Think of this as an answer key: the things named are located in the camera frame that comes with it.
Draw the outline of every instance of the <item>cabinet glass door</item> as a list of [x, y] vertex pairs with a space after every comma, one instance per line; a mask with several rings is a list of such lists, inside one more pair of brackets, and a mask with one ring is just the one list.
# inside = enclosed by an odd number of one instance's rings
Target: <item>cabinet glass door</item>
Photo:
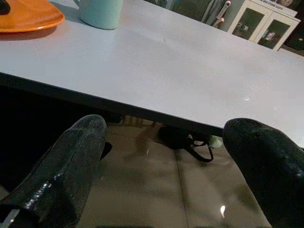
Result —
[[255, 42], [267, 48], [278, 50], [299, 22], [273, 12], [257, 35]]
[[228, 32], [235, 36], [254, 41], [271, 15], [271, 10], [246, 0], [231, 24]]

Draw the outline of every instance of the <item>white table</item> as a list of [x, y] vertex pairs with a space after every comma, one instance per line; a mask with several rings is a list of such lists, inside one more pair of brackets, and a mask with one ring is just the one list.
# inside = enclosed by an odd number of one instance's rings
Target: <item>white table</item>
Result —
[[55, 2], [66, 15], [55, 31], [0, 34], [0, 85], [216, 135], [253, 118], [304, 147], [300, 59], [142, 0], [124, 1], [113, 31]]

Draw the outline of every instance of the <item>tiled floor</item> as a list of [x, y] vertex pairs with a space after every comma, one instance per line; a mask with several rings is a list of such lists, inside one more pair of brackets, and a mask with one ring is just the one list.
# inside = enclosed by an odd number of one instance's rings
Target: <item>tiled floor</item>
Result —
[[[100, 162], [77, 228], [271, 227], [224, 147], [201, 163], [162, 145], [159, 127], [132, 117], [109, 126], [113, 149]], [[5, 194], [0, 188], [0, 198]]]

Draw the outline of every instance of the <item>mug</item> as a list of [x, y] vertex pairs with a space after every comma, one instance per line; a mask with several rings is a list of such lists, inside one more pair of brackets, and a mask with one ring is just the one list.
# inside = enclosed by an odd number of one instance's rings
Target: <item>mug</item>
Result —
[[118, 26], [123, 0], [74, 0], [79, 6], [80, 19], [100, 29]]

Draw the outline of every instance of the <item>orange plate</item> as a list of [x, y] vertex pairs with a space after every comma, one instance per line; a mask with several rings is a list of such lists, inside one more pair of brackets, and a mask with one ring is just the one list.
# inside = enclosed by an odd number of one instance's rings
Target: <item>orange plate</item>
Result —
[[0, 15], [0, 32], [27, 32], [48, 29], [64, 21], [65, 16], [47, 0], [6, 0], [7, 15]]

